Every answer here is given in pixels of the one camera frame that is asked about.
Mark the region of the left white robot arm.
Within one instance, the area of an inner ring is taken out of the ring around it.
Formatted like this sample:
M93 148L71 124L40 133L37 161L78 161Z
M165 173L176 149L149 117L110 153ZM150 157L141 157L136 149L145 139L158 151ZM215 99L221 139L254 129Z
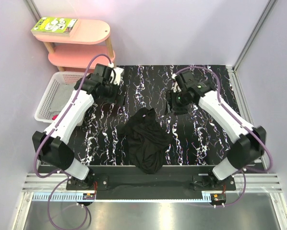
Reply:
M76 159L68 146L76 126L97 99L109 104L121 104L119 93L124 69L112 64L96 64L93 73L85 73L75 84L71 96L58 117L43 131L32 136L35 161L55 167L68 177L67 181L87 190L95 185L94 172Z

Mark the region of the black printed t shirt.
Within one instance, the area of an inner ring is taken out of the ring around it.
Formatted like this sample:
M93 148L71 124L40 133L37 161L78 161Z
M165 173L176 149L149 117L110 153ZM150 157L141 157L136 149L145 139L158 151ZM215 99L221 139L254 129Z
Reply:
M156 120L155 110L139 109L118 131L126 139L130 163L146 174L154 174L166 162L166 150L173 137Z

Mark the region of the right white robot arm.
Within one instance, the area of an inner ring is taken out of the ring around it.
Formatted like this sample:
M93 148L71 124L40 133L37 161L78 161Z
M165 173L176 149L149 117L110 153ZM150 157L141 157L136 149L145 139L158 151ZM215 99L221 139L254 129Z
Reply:
M226 157L199 183L201 187L218 190L230 176L266 153L266 131L239 116L210 81L197 81L187 69L173 74L172 79L175 85L166 93L166 113L183 115L187 113L188 105L194 104L205 110L225 130L232 143Z

